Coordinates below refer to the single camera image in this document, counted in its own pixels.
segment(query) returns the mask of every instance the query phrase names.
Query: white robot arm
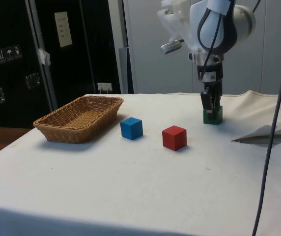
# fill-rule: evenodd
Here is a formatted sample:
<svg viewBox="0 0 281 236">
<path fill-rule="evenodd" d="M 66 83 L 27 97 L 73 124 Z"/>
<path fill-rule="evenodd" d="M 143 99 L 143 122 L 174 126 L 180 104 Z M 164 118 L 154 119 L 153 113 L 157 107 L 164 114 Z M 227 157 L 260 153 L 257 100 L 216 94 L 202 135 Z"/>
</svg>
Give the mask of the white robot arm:
<svg viewBox="0 0 281 236">
<path fill-rule="evenodd" d="M 168 54 L 180 49 L 183 42 L 187 44 L 189 59 L 205 85 L 201 93 L 204 123 L 219 124 L 223 117 L 220 99 L 224 54 L 249 37 L 255 29 L 255 17 L 247 7 L 235 5 L 235 0 L 198 0 L 188 10 L 190 2 L 162 0 L 164 9 L 157 14 L 171 38 L 161 50 Z"/>
</svg>

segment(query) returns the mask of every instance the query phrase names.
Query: cable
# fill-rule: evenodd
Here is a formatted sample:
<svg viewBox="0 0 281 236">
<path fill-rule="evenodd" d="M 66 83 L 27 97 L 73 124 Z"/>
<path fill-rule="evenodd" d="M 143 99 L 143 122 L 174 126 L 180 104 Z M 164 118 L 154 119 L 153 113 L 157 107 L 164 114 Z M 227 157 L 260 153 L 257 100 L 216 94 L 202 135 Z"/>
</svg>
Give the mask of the cable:
<svg viewBox="0 0 281 236">
<path fill-rule="evenodd" d="M 212 54 L 213 52 L 213 49 L 214 49 L 214 46 L 215 46 L 215 43 L 216 43 L 216 40 L 217 40 L 217 35 L 218 35 L 218 32 L 219 32 L 219 28 L 220 28 L 220 24 L 221 24 L 221 19 L 222 19 L 222 14 L 219 15 L 219 19 L 218 19 L 218 23 L 217 23 L 217 28 L 216 28 L 216 31 L 215 31 L 215 35 L 214 35 L 214 39 L 213 39 L 213 42 L 211 43 L 211 46 L 210 46 L 210 49 L 209 49 L 209 52 L 208 52 L 208 55 L 206 57 L 206 60 L 205 60 L 205 63 L 204 63 L 204 70 L 203 70 L 203 73 L 201 75 L 201 80 L 203 79 L 205 73 L 206 73 L 206 66 L 208 64 L 208 61 L 209 61 L 209 58 L 210 58 L 210 55 Z"/>
<path fill-rule="evenodd" d="M 262 212 L 262 206 L 263 206 L 263 201 L 264 201 L 264 193 L 265 193 L 266 177 L 267 177 L 267 172 L 268 172 L 268 165 L 269 165 L 269 160 L 270 160 L 270 154 L 272 152 L 274 135 L 275 135 L 275 129 L 276 129 L 276 125 L 277 125 L 277 119 L 278 119 L 278 114 L 279 114 L 280 106 L 281 106 L 281 87 L 280 87 L 280 91 L 279 91 L 279 95 L 278 95 L 278 100 L 277 100 L 275 114 L 274 114 L 274 119 L 273 119 L 273 124 L 272 124 L 272 130 L 271 130 L 271 134 L 270 134 L 269 145 L 268 145 L 267 154 L 266 154 L 266 160 L 265 160 L 265 166 L 264 166 L 264 172 L 263 172 L 263 180 L 262 180 L 262 186 L 261 186 L 261 191 L 260 191 L 258 210 L 257 210 L 257 215 L 256 215 L 256 220 L 255 220 L 255 225 L 254 225 L 252 236 L 256 235 L 256 231 L 257 231 L 257 227 L 258 227 L 258 224 L 259 224 L 260 215 L 261 215 L 261 212 Z"/>
<path fill-rule="evenodd" d="M 260 4 L 260 1 L 261 1 L 261 0 L 258 0 L 258 1 L 257 1 L 256 5 L 255 5 L 255 7 L 254 7 L 254 9 L 253 9 L 253 13 L 256 11 L 258 5 Z"/>
</svg>

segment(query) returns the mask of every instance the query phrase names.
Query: wicker basket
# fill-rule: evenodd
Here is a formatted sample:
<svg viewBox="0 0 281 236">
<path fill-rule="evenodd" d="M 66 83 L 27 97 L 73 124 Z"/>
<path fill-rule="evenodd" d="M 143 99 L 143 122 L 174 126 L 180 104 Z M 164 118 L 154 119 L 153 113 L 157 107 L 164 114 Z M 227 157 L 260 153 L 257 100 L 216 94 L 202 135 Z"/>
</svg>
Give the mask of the wicker basket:
<svg viewBox="0 0 281 236">
<path fill-rule="evenodd" d="M 36 120 L 33 126 L 51 142 L 85 143 L 115 120 L 122 103 L 117 97 L 80 97 Z"/>
</svg>

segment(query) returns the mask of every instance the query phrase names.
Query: white tablecloth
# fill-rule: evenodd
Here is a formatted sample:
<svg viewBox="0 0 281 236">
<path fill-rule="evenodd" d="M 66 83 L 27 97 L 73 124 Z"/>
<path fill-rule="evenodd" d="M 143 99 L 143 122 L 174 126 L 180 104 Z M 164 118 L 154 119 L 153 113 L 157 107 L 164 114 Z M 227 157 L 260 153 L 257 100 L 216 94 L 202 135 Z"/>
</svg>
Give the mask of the white tablecloth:
<svg viewBox="0 0 281 236">
<path fill-rule="evenodd" d="M 0 236 L 251 235 L 266 148 L 231 142 L 257 129 L 238 121 L 255 104 L 249 93 L 223 97 L 219 126 L 202 123 L 198 95 L 118 96 L 116 123 L 90 143 L 49 143 L 34 129 L 0 152 Z M 276 97 L 266 98 L 272 111 Z M 128 117 L 142 119 L 144 137 L 121 137 Z M 172 125 L 187 129 L 178 152 L 162 145 Z M 281 235 L 281 145 L 258 235 Z"/>
</svg>

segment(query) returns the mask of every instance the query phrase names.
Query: electrical socket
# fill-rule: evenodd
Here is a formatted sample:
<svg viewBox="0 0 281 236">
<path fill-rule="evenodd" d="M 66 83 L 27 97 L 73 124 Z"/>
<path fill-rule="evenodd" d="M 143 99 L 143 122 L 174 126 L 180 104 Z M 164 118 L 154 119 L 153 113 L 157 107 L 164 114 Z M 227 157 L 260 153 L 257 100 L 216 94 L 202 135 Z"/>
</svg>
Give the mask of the electrical socket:
<svg viewBox="0 0 281 236">
<path fill-rule="evenodd" d="M 112 84 L 111 83 L 98 83 L 98 90 L 99 91 L 112 91 Z"/>
</svg>

